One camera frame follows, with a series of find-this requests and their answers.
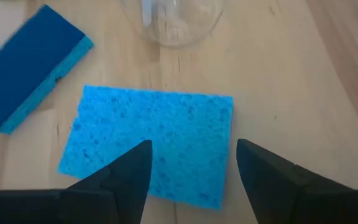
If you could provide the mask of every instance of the dark blue sponge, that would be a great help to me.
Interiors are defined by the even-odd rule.
[[[51,8],[39,9],[0,49],[0,132],[12,133],[92,46]]]
[[[232,110],[230,96],[85,86],[59,171],[85,178],[151,139],[151,194],[221,208]]]

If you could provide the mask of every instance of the light wood surface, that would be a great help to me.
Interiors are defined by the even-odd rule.
[[[84,31],[95,48],[12,136],[0,136],[0,188],[66,187],[76,181],[56,168],[85,83],[234,97],[223,209],[149,197],[142,223],[256,223],[237,169],[238,138],[358,188],[358,107],[324,44],[329,34],[319,32],[316,8],[306,0],[225,1],[215,30],[176,50],[139,37],[119,0],[3,1],[0,38],[44,3]],[[336,13],[337,4],[320,6],[354,20]],[[8,8],[17,12],[14,17],[4,16]],[[27,169],[34,170],[28,179],[15,178]]]

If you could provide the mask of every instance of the light blue sponge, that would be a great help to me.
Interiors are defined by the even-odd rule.
[[[219,209],[232,111],[230,96],[85,86],[59,171],[85,178],[151,139],[149,193]]]

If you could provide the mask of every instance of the wooden table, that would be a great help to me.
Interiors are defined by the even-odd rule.
[[[12,136],[0,135],[0,189],[67,187],[76,181],[57,174],[57,164],[85,83],[234,97],[223,209],[149,197],[143,223],[256,223],[237,170],[238,138],[358,188],[358,91],[352,91],[354,79],[344,76],[346,67],[358,68],[345,63],[358,56],[358,45],[343,41],[358,28],[358,6],[337,0],[227,0],[210,35],[172,50],[139,37],[119,0],[0,1],[0,45],[44,3],[91,37],[95,48]],[[323,19],[315,21],[318,15]],[[343,27],[348,32],[330,35]],[[352,50],[338,56],[342,48],[329,47],[332,38]]]

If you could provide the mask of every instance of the clear glass bowl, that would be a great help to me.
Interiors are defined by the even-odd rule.
[[[121,0],[121,6],[142,35],[166,47],[181,47],[213,30],[223,0]]]

